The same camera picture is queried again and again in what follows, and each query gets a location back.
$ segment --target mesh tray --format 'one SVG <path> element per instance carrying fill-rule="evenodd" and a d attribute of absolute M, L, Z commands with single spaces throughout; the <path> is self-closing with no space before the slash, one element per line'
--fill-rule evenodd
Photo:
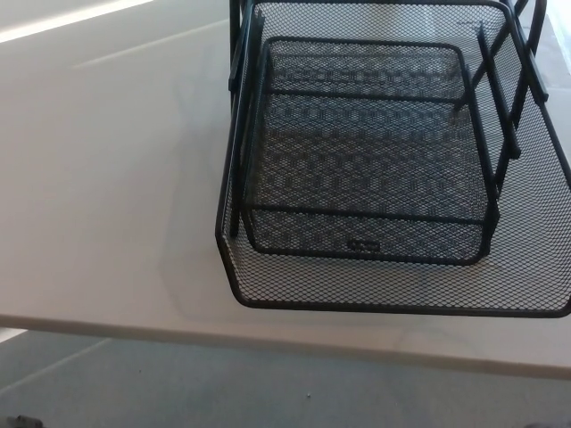
<path fill-rule="evenodd" d="M 273 37 L 261 63 L 243 215 L 256 251 L 440 264 L 487 253 L 492 177 L 475 103 L 455 108 L 472 90 L 459 49 Z"/>

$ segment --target stacked mesh tray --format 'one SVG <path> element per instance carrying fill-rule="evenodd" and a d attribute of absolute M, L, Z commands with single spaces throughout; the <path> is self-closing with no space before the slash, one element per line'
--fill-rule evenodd
<path fill-rule="evenodd" d="M 567 313 L 568 166 L 510 6 L 247 6 L 217 224 L 243 304 Z"/>
<path fill-rule="evenodd" d="M 497 206 L 474 97 L 456 108 L 472 92 L 460 50 L 275 37 L 256 83 L 243 205 L 256 251 L 442 264 L 487 254 Z"/>

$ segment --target black metal frame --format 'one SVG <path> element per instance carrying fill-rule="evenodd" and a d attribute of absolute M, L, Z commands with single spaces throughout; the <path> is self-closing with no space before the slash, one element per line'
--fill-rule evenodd
<path fill-rule="evenodd" d="M 369 259 L 377 261 L 397 261 L 397 262 L 414 262 L 414 263 L 436 263 L 440 265 L 457 265 L 457 266 L 467 266 L 477 263 L 481 258 L 485 257 L 490 252 L 490 243 L 493 236 L 493 231 L 497 225 L 500 213 L 498 211 L 497 199 L 498 192 L 494 186 L 494 176 L 492 173 L 492 167 L 490 163 L 490 156 L 487 150 L 487 144 L 484 138 L 484 129 L 482 126 L 482 121 L 479 115 L 476 95 L 474 93 L 474 88 L 470 77 L 468 75 L 468 68 L 464 61 L 464 55 L 462 51 L 455 45 L 443 44 L 443 43 L 419 43 L 419 42 L 385 42 L 385 41 L 374 41 L 374 40 L 342 40 L 342 39 L 325 39 L 325 38 L 313 38 L 313 37 L 270 37 L 268 38 L 264 46 L 262 47 L 262 52 L 259 61 L 259 75 L 265 76 L 266 70 L 269 64 L 269 47 L 274 42 L 311 42 L 311 43 L 326 43 L 326 44 L 351 44 L 351 45 L 385 45 L 385 46 L 409 46 L 409 47 L 432 47 L 432 48 L 442 48 L 454 51 L 458 56 L 459 67 L 461 70 L 461 76 L 464 83 L 464 90 L 468 94 L 467 104 L 474 127 L 474 134 L 476 139 L 476 147 L 478 151 L 478 157 L 480 160 L 480 167 L 482 170 L 482 176 L 484 179 L 484 186 L 486 190 L 486 195 L 488 199 L 488 208 L 484 214 L 484 218 L 481 220 L 476 219 L 466 219 L 466 218 L 452 218 L 452 217 L 437 217 L 437 216 L 413 216 L 405 214 L 386 214 L 379 212 L 363 212 L 356 210 L 331 210 L 331 209 L 313 209 L 304 207 L 292 207 L 284 205 L 260 205 L 256 203 L 241 202 L 239 206 L 232 209 L 232 218 L 236 221 L 233 222 L 233 229 L 237 229 L 237 219 L 238 212 L 242 215 L 242 220 L 244 222 L 244 230 L 250 241 L 251 246 L 260 253 L 263 254 L 277 254 L 277 255 L 288 255 L 288 256 L 302 256 L 302 257 L 320 257 L 329 259 Z M 245 148 L 243 164 L 240 168 L 240 173 L 238 175 L 239 184 L 235 186 L 237 189 L 236 197 L 241 197 L 243 201 L 248 201 L 248 189 L 245 184 L 246 177 L 249 175 L 249 170 L 251 167 L 250 154 L 252 152 L 252 140 L 254 134 L 254 124 L 255 119 L 261 114 L 261 106 L 263 105 L 264 95 L 274 95 L 274 94 L 285 94 L 285 95 L 308 95 L 308 96 L 326 96 L 339 97 L 339 98 L 352 98 L 352 99 L 375 99 L 375 100 L 390 100 L 390 101 L 410 101 L 418 103 L 447 103 L 454 105 L 458 102 L 457 99 L 444 99 L 444 98 L 423 98 L 423 97 L 407 97 L 407 96 L 389 96 L 389 95 L 359 95 L 359 94 L 322 94 L 320 92 L 312 91 L 279 91 L 267 88 L 266 85 L 256 82 L 256 90 L 254 96 L 254 105 L 252 106 L 252 114 L 249 118 L 248 123 L 248 137 L 245 138 Z M 483 228 L 482 242 L 479 250 L 474 254 L 473 257 L 469 259 L 447 259 L 447 258 L 429 258 L 429 257 L 409 257 L 409 256 L 394 256 L 390 254 L 374 253 L 374 252 L 362 252 L 362 251 L 320 251 L 320 250 L 292 250 L 285 248 L 269 248 L 261 246 L 256 240 L 255 226 L 253 219 L 254 211 L 279 211 L 286 213 L 295 214 L 317 214 L 317 215 L 328 215 L 337 217 L 353 217 L 353 218 L 383 218 L 391 220 L 406 220 L 406 221 L 418 221 L 427 223 L 456 223 L 463 225 L 479 225 Z"/>
<path fill-rule="evenodd" d="M 240 122 L 244 120 L 240 119 L 240 115 L 244 114 L 244 109 L 240 109 L 241 106 L 247 105 L 243 102 L 244 94 L 238 91 L 238 82 L 243 78 L 241 64 L 244 60 L 244 56 L 240 51 L 240 47 L 244 45 L 244 40 L 247 37 L 248 26 L 250 25 L 249 17 L 251 16 L 251 11 L 253 10 L 253 5 L 257 0 L 229 0 L 230 3 L 230 43 L 231 43 L 231 73 L 229 79 L 229 89 L 231 92 L 231 102 L 232 102 L 232 121 L 231 130 L 228 141 L 228 150 L 225 160 L 224 176 L 222 178 L 222 188 L 219 196 L 219 207 L 216 219 L 216 240 L 219 247 L 219 251 L 222 257 L 222 261 L 228 275 L 228 280 L 230 282 L 230 288 L 235 298 L 242 304 L 250 308 L 258 309 L 290 309 L 290 310 L 314 310 L 314 311 L 339 311 L 339 312 L 383 312 L 383 313 L 405 313 L 405 314 L 424 314 L 424 315 L 456 315 L 456 316 L 467 316 L 467 317 L 528 317 L 528 318 L 559 318 L 565 317 L 571 314 L 571 300 L 561 309 L 557 310 L 547 310 L 547 309 L 535 309 L 535 310 L 520 310 L 520 309 L 472 309 L 472 308 L 449 308 L 449 307 L 417 307 L 417 306 L 407 306 L 407 305 L 394 305 L 385 306 L 380 305 L 378 307 L 371 306 L 368 304 L 361 303 L 318 303 L 310 301 L 273 301 L 273 300 L 249 300 L 243 296 L 243 292 L 240 288 L 240 283 L 236 276 L 235 267 L 233 266 L 233 261 L 230 257 L 229 248 L 226 243 L 226 238 L 224 236 L 224 221 L 225 221 L 225 205 L 228 199 L 228 189 L 231 186 L 231 182 L 234 181 L 235 177 L 231 177 L 230 164 L 236 158 L 241 158 L 241 140 L 244 135 L 244 127 Z M 455 4 L 462 4 L 462 0 L 452 0 Z M 514 129 L 518 128 L 519 120 L 523 110 L 523 105 L 528 90 L 531 90 L 535 102 L 540 108 L 541 114 L 545 121 L 545 126 L 549 132 L 550 138 L 552 140 L 552 145 L 559 160 L 561 169 L 565 176 L 567 186 L 571 188 L 571 168 L 567 162 L 566 155 L 563 152 L 561 144 L 557 138 L 557 134 L 550 116 L 547 112 L 545 102 L 548 100 L 548 93 L 545 89 L 545 85 L 542 82 L 541 75 L 535 64 L 534 55 L 537 51 L 537 46 L 542 33 L 542 25 L 544 23 L 546 10 L 547 10 L 547 0 L 536 0 L 535 10 L 534 10 L 534 20 L 530 30 L 529 39 L 525 37 L 525 33 L 521 28 L 518 16 L 527 6 L 528 0 L 517 0 L 515 5 L 512 4 L 511 0 L 500 0 L 505 6 L 511 11 L 511 16 L 513 19 L 513 26 L 506 25 L 500 34 L 493 41 L 491 48 L 486 52 L 483 52 L 484 61 L 481 66 L 474 73 L 472 80 L 472 86 L 476 87 L 480 79 L 483 77 L 486 71 L 492 70 L 493 67 L 493 57 L 497 54 L 505 41 L 506 37 L 510 34 L 513 37 L 514 45 L 516 47 L 518 56 L 522 62 L 522 73 L 517 86 L 515 101 L 512 108 L 509 110 L 509 117 L 511 125 Z M 335 0 L 318 0 L 316 3 L 334 3 Z M 423 3 L 434 3 L 431 0 L 416 0 L 415 4 Z M 483 0 L 484 4 L 492 4 L 495 2 Z M 517 146 L 514 144 L 513 138 L 511 138 L 511 131 L 508 129 L 504 134 L 506 136 L 506 141 L 504 146 L 508 147 L 506 152 L 509 155 L 513 155 L 516 151 Z"/>
<path fill-rule="evenodd" d="M 415 4 L 422 4 L 422 3 L 431 4 L 431 0 L 415 0 Z M 537 45 L 539 44 L 539 39 L 542 32 L 542 24 L 544 21 L 546 8 L 547 8 L 547 0 L 538 0 L 536 2 L 535 11 L 534 11 L 534 22 L 530 32 L 530 41 L 528 42 L 525 39 L 525 35 L 523 30 L 521 29 L 521 25 L 519 24 L 519 20 L 517 16 L 525 9 L 528 0 L 519 0 L 517 4 L 514 6 L 511 3 L 511 0 L 501 0 L 503 4 L 505 4 L 511 11 L 514 19 L 515 25 L 509 25 L 510 22 L 507 22 L 503 29 L 500 31 L 499 35 L 492 43 L 492 47 L 488 48 L 485 40 L 484 29 L 480 28 L 478 34 L 478 42 L 480 44 L 483 62 L 479 66 L 479 68 L 474 73 L 472 80 L 470 82 L 468 73 L 465 70 L 465 67 L 462 67 L 463 78 L 465 80 L 465 87 L 466 92 L 464 96 L 460 99 L 459 102 L 453 101 L 456 103 L 456 110 L 465 105 L 469 104 L 470 106 L 470 115 L 472 117 L 472 122 L 474 124 L 474 132 L 477 141 L 477 150 L 480 157 L 482 172 L 484 176 L 485 188 L 486 193 L 488 195 L 488 209 L 484 215 L 484 222 L 483 222 L 483 233 L 482 233 L 482 245 L 480 251 L 477 255 L 470 259 L 470 260 L 453 260 L 453 259 L 430 259 L 430 258 L 423 258 L 423 259 L 411 259 L 411 258 L 403 258 L 403 257 L 391 257 L 387 255 L 377 255 L 372 259 L 382 260 L 382 261 L 412 261 L 417 263 L 440 263 L 446 265 L 469 265 L 476 263 L 482 257 L 485 257 L 490 253 L 490 246 L 491 240 L 495 231 L 495 228 L 498 224 L 500 219 L 500 213 L 498 211 L 497 201 L 501 195 L 501 189 L 503 187 L 504 178 L 506 176 L 508 165 L 510 160 L 516 160 L 519 158 L 521 154 L 521 150 L 517 144 L 517 137 L 516 137 L 516 130 L 517 125 L 519 122 L 519 118 L 521 116 L 521 112 L 523 109 L 523 105 L 525 102 L 525 96 L 527 94 L 527 90 L 531 87 L 532 91 L 534 92 L 534 97 L 536 98 L 537 102 L 545 102 L 547 100 L 547 92 L 545 90 L 544 84 L 542 83 L 541 77 L 537 72 L 537 68 L 534 61 L 534 54 L 537 50 Z M 250 99 L 252 96 L 252 86 L 253 86 L 253 77 L 252 75 L 252 68 L 258 66 L 258 56 L 264 56 L 264 53 L 260 54 L 258 49 L 252 49 L 253 46 L 259 46 L 261 41 L 261 32 L 263 31 L 263 18 L 262 17 L 253 17 L 253 7 L 256 4 L 256 0 L 230 0 L 230 43 L 231 43 L 231 71 L 230 71 L 230 78 L 228 81 L 228 88 L 232 93 L 232 106 L 234 107 L 234 103 L 236 100 L 236 95 L 238 92 L 238 87 L 240 83 L 240 79 L 244 76 L 239 73 L 239 71 L 243 68 L 243 61 L 244 61 L 244 49 L 248 49 L 248 57 L 250 60 L 247 64 L 247 69 L 244 70 L 245 76 L 250 79 L 250 81 L 245 82 L 244 90 L 241 92 L 240 96 L 244 98 L 244 105 L 250 104 Z M 498 79 L 498 73 L 495 67 L 494 62 L 494 55 L 497 54 L 503 45 L 505 39 L 510 35 L 510 31 L 513 28 L 517 29 L 517 35 L 515 37 L 516 40 L 520 40 L 522 45 L 517 46 L 520 48 L 523 53 L 527 54 L 526 56 L 529 58 L 529 62 L 523 61 L 522 72 L 519 78 L 517 92 L 515 96 L 515 101 L 512 108 L 509 110 L 505 95 L 503 94 L 501 83 Z M 460 63 L 463 64 L 461 52 L 458 52 Z M 500 124 L 502 128 L 502 132 L 504 135 L 504 144 L 501 149 L 501 155 L 498 161 L 498 165 L 496 166 L 495 172 L 492 171 L 492 165 L 490 160 L 490 155 L 488 153 L 487 144 L 484 140 L 484 131 L 482 128 L 482 123 L 479 115 L 479 111 L 476 106 L 476 95 L 474 93 L 477 85 L 480 83 L 484 74 L 488 75 L 490 80 L 490 84 L 492 87 L 492 95 L 494 98 L 494 102 L 496 105 L 496 109 L 500 116 Z M 531 81 L 533 82 L 532 85 L 529 85 L 527 82 L 531 76 Z M 236 156 L 233 157 L 233 165 L 232 165 L 232 174 L 233 174 L 233 202 L 234 206 L 231 212 L 231 227 L 230 227 L 230 235 L 232 237 L 236 237 L 239 228 L 240 222 L 240 215 L 242 213 L 242 218 L 244 220 L 244 228 L 248 235 L 248 238 L 252 244 L 252 247 L 259 252 L 267 253 L 267 254 L 281 254 L 281 255 L 298 255 L 298 256 L 311 256 L 311 257 L 326 257 L 326 258 L 348 258 L 348 259 L 371 259 L 370 256 L 365 256 L 363 253 L 351 255 L 347 253 L 337 253 L 334 251 L 289 251 L 286 249 L 263 249 L 256 245 L 254 239 L 254 233 L 252 229 L 252 222 L 249 221 L 251 215 L 248 214 L 248 210 L 260 208 L 260 207 L 244 207 L 244 190 L 245 190 L 245 180 L 247 176 L 247 168 L 248 168 L 248 153 L 249 153 L 249 144 L 246 145 L 244 148 L 244 136 L 248 134 L 248 131 L 245 129 L 246 127 L 251 127 L 253 124 L 253 120 L 241 120 L 236 123 L 236 116 L 238 111 L 234 111 L 233 109 L 233 122 L 232 122 L 232 129 L 234 130 L 233 139 L 233 146 L 236 150 Z M 276 207 L 261 207 L 264 210 L 273 210 Z M 278 207 L 279 210 L 284 212 L 290 210 L 291 207 Z M 318 214 L 336 214 L 336 215 L 358 215 L 362 216 L 363 213 L 331 213 L 331 212 L 312 212 Z M 410 219 L 407 216 L 398 216 L 397 219 Z M 430 221 L 439 221 L 438 219 L 430 219 Z"/>

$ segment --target gray floor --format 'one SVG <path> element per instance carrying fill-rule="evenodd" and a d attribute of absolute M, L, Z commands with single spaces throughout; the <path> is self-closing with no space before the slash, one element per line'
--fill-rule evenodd
<path fill-rule="evenodd" d="M 519 428 L 570 418 L 571 383 L 25 333 L 0 343 L 1 414 L 50 428 Z"/>

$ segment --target white table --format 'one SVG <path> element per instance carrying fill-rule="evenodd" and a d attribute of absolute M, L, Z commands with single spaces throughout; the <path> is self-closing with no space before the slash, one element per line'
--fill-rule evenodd
<path fill-rule="evenodd" d="M 571 317 L 235 301 L 214 240 L 227 14 L 227 0 L 154 0 L 0 44 L 0 325 L 571 378 Z M 571 149 L 560 74 L 549 106 Z"/>

